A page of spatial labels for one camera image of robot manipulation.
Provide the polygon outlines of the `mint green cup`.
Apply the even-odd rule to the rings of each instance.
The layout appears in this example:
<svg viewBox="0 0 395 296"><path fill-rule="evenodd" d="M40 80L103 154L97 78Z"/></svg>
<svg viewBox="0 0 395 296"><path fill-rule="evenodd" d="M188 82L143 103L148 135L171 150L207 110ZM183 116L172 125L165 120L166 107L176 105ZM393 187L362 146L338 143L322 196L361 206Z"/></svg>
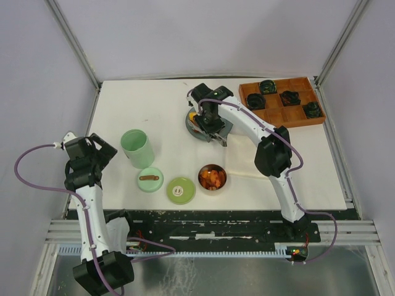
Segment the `mint green cup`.
<svg viewBox="0 0 395 296"><path fill-rule="evenodd" d="M124 133L120 145L130 163L137 169L145 169L154 162L154 151L147 134L140 129Z"/></svg>

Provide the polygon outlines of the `beige steel lunch bowl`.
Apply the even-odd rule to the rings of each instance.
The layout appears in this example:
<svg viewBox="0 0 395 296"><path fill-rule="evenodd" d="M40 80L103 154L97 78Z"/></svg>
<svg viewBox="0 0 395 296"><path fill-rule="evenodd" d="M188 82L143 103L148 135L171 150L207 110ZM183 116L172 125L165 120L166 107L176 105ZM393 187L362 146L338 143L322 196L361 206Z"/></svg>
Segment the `beige steel lunch bowl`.
<svg viewBox="0 0 395 296"><path fill-rule="evenodd" d="M205 170L208 170L208 171L215 171L215 172L222 171L222 172L224 173L224 175L225 175L225 183L223 184L223 186L222 186L221 188L219 188L219 189L216 189L215 187L213 187L212 183L206 182L206 183L207 183L206 187L202 187L201 184L199 183L199 175L202 174L203 171L205 171ZM203 167L199 170L199 173L198 173L198 175L197 175L197 180L198 180L198 183L199 183L200 188L203 189L203 191L205 191L205 192L218 192L219 190L223 189L223 188L225 187L226 183L227 183L227 173L226 173L225 169L222 168L222 167L219 166L219 165L216 165L216 164L208 164L208 165L203 166Z"/></svg>

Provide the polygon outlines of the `steel serving tongs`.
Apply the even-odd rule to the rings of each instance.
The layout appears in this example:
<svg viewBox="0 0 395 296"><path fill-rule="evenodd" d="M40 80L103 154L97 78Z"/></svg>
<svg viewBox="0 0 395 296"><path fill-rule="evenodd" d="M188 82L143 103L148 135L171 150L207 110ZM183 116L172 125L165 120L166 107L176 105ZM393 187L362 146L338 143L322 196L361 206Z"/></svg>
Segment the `steel serving tongs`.
<svg viewBox="0 0 395 296"><path fill-rule="evenodd" d="M225 123L225 130L228 132L228 134L230 133L231 129L232 129L232 124L229 123L228 121L224 121ZM197 124L190 122L190 120L186 120L186 126L188 127L188 131L197 139L200 139L202 141L205 142L212 142L215 141L213 139L210 138L210 136L206 133L204 133Z"/></svg>

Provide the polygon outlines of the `orange fried nugget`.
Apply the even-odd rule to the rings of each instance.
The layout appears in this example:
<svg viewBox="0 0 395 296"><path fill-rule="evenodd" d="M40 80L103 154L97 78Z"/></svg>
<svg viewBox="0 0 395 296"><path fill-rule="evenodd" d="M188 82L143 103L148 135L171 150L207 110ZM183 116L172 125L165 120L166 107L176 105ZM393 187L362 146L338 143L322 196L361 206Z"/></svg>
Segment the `orange fried nugget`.
<svg viewBox="0 0 395 296"><path fill-rule="evenodd" d="M212 182L215 181L215 175L214 175L214 172L213 172L213 171L208 171L208 170L203 171L202 177L203 177L203 179L204 179L206 182L212 183Z"/></svg>

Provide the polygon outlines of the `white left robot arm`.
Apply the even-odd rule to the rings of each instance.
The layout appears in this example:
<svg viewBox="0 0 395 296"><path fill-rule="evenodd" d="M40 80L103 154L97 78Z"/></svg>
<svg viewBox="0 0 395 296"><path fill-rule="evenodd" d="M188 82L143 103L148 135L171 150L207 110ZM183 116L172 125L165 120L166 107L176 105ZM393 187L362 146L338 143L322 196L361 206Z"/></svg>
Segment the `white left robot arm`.
<svg viewBox="0 0 395 296"><path fill-rule="evenodd" d="M81 263L73 276L90 295L108 292L123 295L134 280L126 241L136 235L136 225L118 211L106 218L102 208L102 172L117 149L97 134L78 137L68 132L62 141L69 160L65 166L65 188L77 206L81 231Z"/></svg>

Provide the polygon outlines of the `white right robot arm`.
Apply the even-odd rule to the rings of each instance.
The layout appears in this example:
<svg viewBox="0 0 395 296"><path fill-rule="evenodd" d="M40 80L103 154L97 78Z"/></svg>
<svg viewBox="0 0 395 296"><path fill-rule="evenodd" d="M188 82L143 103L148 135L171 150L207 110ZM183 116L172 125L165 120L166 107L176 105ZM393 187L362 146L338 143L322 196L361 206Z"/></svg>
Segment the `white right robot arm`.
<svg viewBox="0 0 395 296"><path fill-rule="evenodd" d="M210 89L201 83L187 93L186 99L197 112L194 121L206 141L216 140L225 147L227 137L220 131L226 121L244 131L256 146L254 165L269 178L280 203L284 236L290 241L303 237L309 219L297 200L290 176L292 154L300 155L291 145L287 128L277 128L259 118L224 86Z"/></svg>

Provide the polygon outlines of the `lime green round lid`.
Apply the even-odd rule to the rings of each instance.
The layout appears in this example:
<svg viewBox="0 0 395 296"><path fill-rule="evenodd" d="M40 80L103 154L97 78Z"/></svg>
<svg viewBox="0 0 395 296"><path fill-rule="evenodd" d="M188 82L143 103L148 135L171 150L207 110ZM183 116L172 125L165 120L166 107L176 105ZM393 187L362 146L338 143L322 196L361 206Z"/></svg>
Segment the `lime green round lid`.
<svg viewBox="0 0 395 296"><path fill-rule="evenodd" d="M166 188L168 199L177 204L184 205L192 201L196 193L196 186L189 178L178 177L172 179Z"/></svg>

